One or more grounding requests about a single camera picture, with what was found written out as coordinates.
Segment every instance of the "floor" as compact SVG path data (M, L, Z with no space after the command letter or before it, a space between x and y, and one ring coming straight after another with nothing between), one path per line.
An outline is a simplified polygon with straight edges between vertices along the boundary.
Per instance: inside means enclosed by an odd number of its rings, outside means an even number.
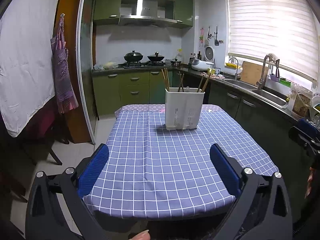
M96 139L96 145L92 145L91 143L80 143L80 144L73 144L70 142L69 145L62 144L60 142L55 141L55 143L52 146L53 151L55 154L60 158L63 165L58 166L55 164L55 161L53 158L49 155L46 159L40 160L37 163L36 168L29 163L26 165L26 163L29 161L21 161L21 163L16 163L18 166L20 166L20 169L17 169L15 167L15 170L17 170L16 178L19 179L19 177L23 180L23 177L26 173L32 169L33 174L31 178L34 178L36 173L38 171L44 171L47 175L51 174L59 174L62 173L66 168L68 167L76 167L79 162L88 156L91 156L94 150L101 144L106 143L107 138L109 137L109 134L111 132L111 129L115 123L115 118L110 119L104 119L100 120L97 123L96 131L95 131L95 139ZM30 188L32 185L33 179L30 180L29 188L27 188L27 193L25 198L28 199ZM74 231L75 233L80 234L75 222L72 219L72 216L67 208L67 205L64 201L63 195L58 194L58 199L60 202L60 206L62 209L62 212L67 220L67 223L69 225L69 228ZM18 227L22 232L25 231L25 215L26 215L26 209L27 209L27 203L22 203L19 200L13 200L12 201L12 207L11 207L11 215L10 220L11 222Z

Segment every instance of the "wooden cutting board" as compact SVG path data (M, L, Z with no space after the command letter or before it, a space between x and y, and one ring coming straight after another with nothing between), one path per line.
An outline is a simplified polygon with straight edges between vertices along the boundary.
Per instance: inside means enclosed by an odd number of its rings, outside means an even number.
M264 70L263 80L265 80L265 78L267 77L268 70L269 68L268 66L266 66ZM262 65L244 61L242 63L240 80L243 82L249 83L251 85L257 86L257 82L260 80L260 77L261 77L261 72L262 72Z

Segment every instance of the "white rice cooker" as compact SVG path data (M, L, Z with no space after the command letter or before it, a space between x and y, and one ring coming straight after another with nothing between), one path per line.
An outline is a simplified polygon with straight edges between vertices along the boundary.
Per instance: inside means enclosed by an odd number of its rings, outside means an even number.
M205 46L204 59L205 61L199 59L193 60L191 67L197 71L207 71L208 68L215 67L214 49L211 46Z

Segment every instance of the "white curtain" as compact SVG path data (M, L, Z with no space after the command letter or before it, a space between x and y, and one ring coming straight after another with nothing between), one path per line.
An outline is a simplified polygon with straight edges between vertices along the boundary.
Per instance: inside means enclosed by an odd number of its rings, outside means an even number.
M263 59L274 53L280 64L317 80L318 39L305 0L228 0L229 53Z
M0 20L0 109L16 137L54 96L50 39L58 0L12 0Z

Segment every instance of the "table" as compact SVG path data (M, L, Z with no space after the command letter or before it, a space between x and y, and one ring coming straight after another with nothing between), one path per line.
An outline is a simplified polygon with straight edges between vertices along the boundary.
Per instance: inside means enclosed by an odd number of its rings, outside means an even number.
M110 156L91 193L89 210L118 218L170 220L218 213L230 195L210 161L218 143L242 167L272 175L267 153L220 107L203 105L198 127L166 130L164 105L130 105L117 113Z

